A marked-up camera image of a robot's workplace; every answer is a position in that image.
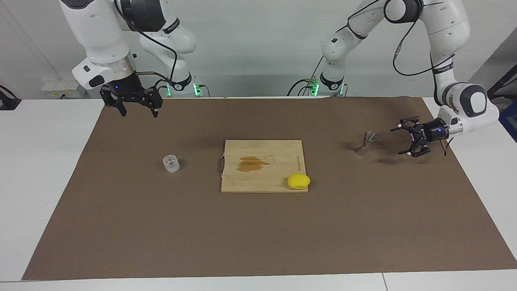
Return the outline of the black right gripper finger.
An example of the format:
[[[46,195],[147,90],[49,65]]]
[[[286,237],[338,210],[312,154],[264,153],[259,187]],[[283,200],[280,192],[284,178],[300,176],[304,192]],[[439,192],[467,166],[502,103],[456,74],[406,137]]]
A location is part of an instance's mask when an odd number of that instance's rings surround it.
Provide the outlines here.
[[[112,93],[108,86],[101,87],[100,95],[105,103],[105,106],[115,108],[123,117],[127,115],[127,109],[124,106],[122,98],[117,97],[114,93]]]
[[[153,117],[157,118],[163,105],[163,99],[156,88],[143,89],[140,92],[140,104],[147,107]]]

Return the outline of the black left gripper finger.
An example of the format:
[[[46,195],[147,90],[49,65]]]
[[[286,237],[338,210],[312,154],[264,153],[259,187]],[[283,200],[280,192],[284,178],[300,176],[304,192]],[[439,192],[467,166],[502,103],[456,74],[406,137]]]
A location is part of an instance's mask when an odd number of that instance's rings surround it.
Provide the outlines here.
[[[412,143],[407,150],[398,152],[399,155],[409,155],[411,157],[420,157],[430,152],[427,144],[430,142],[427,138],[413,138]]]
[[[421,128],[421,124],[419,123],[419,121],[419,116],[403,118],[399,120],[399,124],[397,125],[397,127],[390,129],[390,131],[406,130],[408,132],[418,133]]]

